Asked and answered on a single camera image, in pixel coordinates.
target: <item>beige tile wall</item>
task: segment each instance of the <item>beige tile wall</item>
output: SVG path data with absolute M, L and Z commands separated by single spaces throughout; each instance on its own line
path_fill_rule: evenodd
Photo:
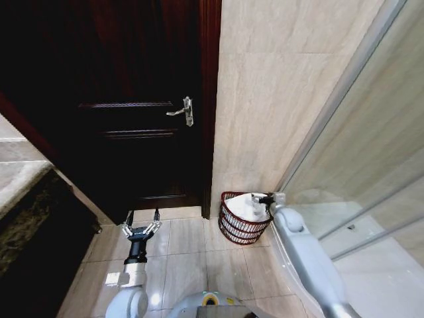
M 273 191 L 383 0 L 223 0 L 211 215 Z
M 289 201 L 323 202 L 305 201 L 314 189 L 366 206 L 424 173 L 423 27 L 424 3 L 408 1 L 290 181 Z

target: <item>red wire basket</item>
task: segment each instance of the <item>red wire basket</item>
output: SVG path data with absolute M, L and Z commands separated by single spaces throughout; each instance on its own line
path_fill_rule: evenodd
M 224 236 L 231 242 L 239 245 L 249 245 L 255 243 L 266 227 L 274 219 L 268 207 L 266 213 L 269 219 L 261 222 L 250 222 L 237 217 L 225 204 L 225 200 L 246 192 L 223 192 L 221 194 L 221 212 L 219 213 L 218 225 Z

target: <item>white plastic bag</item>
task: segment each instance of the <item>white plastic bag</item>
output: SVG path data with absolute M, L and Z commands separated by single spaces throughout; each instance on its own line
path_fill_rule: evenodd
M 266 197 L 263 193 L 246 193 L 225 200 L 225 205 L 229 208 L 231 213 L 245 221 L 266 221 L 268 219 L 266 204 L 253 202 L 252 194 L 260 197 Z

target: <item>floor tile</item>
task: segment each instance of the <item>floor tile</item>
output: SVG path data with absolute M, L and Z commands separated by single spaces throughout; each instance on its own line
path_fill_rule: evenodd
M 147 310 L 159 310 L 162 308 L 166 275 L 166 257 L 167 256 L 157 256 L 147 258 Z
M 204 252 L 168 256 L 162 306 L 164 309 L 173 308 L 174 304 L 185 296 L 206 289 L 206 255 Z
M 316 318 L 316 316 L 308 308 L 306 308 L 305 305 L 303 305 L 303 308 L 306 311 L 307 318 Z
M 161 310 L 155 310 L 155 311 L 147 311 L 146 315 L 143 316 L 143 318 L 161 318 L 162 311 Z
M 243 251 L 218 250 L 206 253 L 208 289 L 239 299 L 253 299 Z
M 168 254 L 203 252 L 204 250 L 202 219 L 171 220 Z
M 79 282 L 79 280 L 82 277 L 82 273 L 84 271 L 85 268 L 85 263 L 81 263 L 81 265 L 79 265 L 78 271 L 75 275 L 74 280 L 72 281 L 72 284 L 68 290 L 68 293 L 66 294 L 66 297 L 62 303 L 62 306 L 60 306 L 59 312 L 57 314 L 57 318 L 62 318 L 64 317 L 66 311 L 70 308 L 70 306 L 72 306 L 72 303 L 74 302 L 74 291 L 75 288 Z
M 155 209 L 136 210 L 134 222 L 152 221 Z M 201 217 L 201 207 L 170 207 L 159 209 L 161 220 L 190 219 Z
M 168 242 L 170 238 L 171 221 L 161 221 L 162 226 L 154 236 L 147 242 L 147 257 L 168 254 Z M 146 227 L 150 222 L 134 222 L 133 227 Z
M 72 301 L 64 311 L 63 317 L 100 317 L 106 309 L 118 287 L 105 285 L 107 273 L 123 270 L 122 260 L 85 263 L 81 278 L 76 284 Z
M 210 220 L 203 219 L 205 227 L 205 245 L 206 251 L 210 250 L 230 250 L 242 248 L 242 245 L 230 242 L 219 230 L 218 218 L 212 217 Z
M 242 300 L 241 303 L 246 306 L 256 306 L 256 300 L 255 299 L 249 299 L 249 300 Z
M 171 309 L 163 309 L 160 311 L 162 313 L 161 318 L 167 318 L 167 316 L 170 314 Z
M 102 232 L 97 235 L 88 261 L 97 262 L 100 260 L 126 259 L 130 246 L 130 241 L 125 237 L 121 227 L 105 225 Z
M 269 246 L 244 248 L 243 252 L 255 298 L 291 294 Z
M 303 305 L 296 295 L 257 299 L 256 304 L 275 318 L 307 318 Z

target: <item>door lock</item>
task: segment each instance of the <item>door lock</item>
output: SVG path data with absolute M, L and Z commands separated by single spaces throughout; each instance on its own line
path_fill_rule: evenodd
M 168 111 L 166 114 L 168 116 L 176 116 L 182 113 L 185 113 L 185 123 L 187 124 L 188 127 L 193 126 L 194 124 L 194 119 L 193 119 L 193 106 L 191 104 L 191 98 L 190 97 L 186 97 L 183 99 L 184 102 L 184 107 L 181 108 L 179 111 Z

